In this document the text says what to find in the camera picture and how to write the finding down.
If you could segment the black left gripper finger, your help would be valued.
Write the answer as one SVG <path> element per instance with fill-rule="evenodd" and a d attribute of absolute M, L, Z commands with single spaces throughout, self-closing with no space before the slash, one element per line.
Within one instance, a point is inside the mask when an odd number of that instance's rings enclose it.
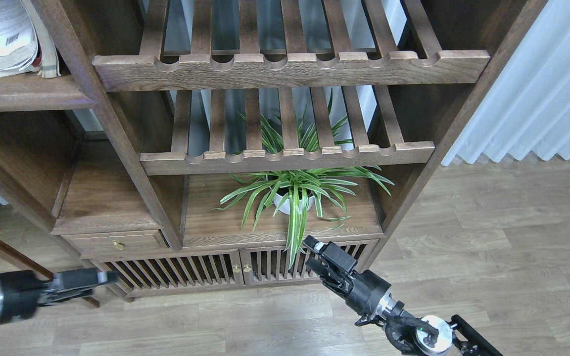
<path fill-rule="evenodd" d="M 96 268 L 85 268 L 55 273 L 52 286 L 57 291 L 89 289 L 105 284 L 115 284 L 118 279 L 118 272 L 101 272 Z"/>

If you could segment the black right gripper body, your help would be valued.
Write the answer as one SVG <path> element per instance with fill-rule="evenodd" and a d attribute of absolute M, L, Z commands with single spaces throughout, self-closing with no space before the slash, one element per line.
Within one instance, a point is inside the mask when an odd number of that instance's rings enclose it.
<path fill-rule="evenodd" d="M 391 284 L 370 270 L 363 273 L 355 270 L 350 273 L 324 272 L 320 278 L 324 286 L 366 319 L 385 319 L 393 309 Z"/>

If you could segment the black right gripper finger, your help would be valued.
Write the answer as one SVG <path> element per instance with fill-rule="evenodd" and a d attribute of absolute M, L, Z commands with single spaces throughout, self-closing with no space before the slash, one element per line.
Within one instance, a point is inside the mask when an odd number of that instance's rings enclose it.
<path fill-rule="evenodd" d="M 321 281 L 330 281 L 331 280 L 331 268 L 327 265 L 324 265 L 323 262 L 317 259 L 310 259 L 307 261 L 307 266 L 310 270 L 321 279 Z"/>
<path fill-rule="evenodd" d="M 323 243 L 307 236 L 302 245 L 312 250 L 317 260 L 331 268 L 331 280 L 348 280 L 357 265 L 357 260 L 333 242 Z"/>

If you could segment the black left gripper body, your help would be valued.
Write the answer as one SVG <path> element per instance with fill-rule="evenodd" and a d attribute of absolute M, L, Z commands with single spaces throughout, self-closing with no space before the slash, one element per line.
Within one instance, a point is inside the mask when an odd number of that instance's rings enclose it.
<path fill-rule="evenodd" d="M 57 291 L 52 280 L 41 281 L 31 270 L 0 273 L 0 325 L 32 318 L 39 307 L 93 294 L 93 288 Z"/>

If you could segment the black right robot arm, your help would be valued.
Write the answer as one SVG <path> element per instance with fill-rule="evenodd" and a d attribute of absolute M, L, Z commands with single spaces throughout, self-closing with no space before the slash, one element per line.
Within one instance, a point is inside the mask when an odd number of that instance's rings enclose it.
<path fill-rule="evenodd" d="M 405 311 L 404 304 L 392 298 L 389 282 L 370 270 L 357 272 L 357 260 L 333 242 L 307 236 L 303 245 L 317 255 L 307 266 L 360 316 L 355 325 L 379 326 L 403 355 L 444 356 L 451 347 L 464 356 L 500 354 L 459 315 L 445 321 L 435 315 L 414 317 Z"/>

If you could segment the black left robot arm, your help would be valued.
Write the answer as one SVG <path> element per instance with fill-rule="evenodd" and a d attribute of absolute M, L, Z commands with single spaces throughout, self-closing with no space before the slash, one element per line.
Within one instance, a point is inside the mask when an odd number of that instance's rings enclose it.
<path fill-rule="evenodd" d="M 95 287 L 118 280 L 118 272 L 97 268 L 58 272 L 49 281 L 32 270 L 0 272 L 0 325 L 32 318 L 39 307 L 91 297 Z"/>

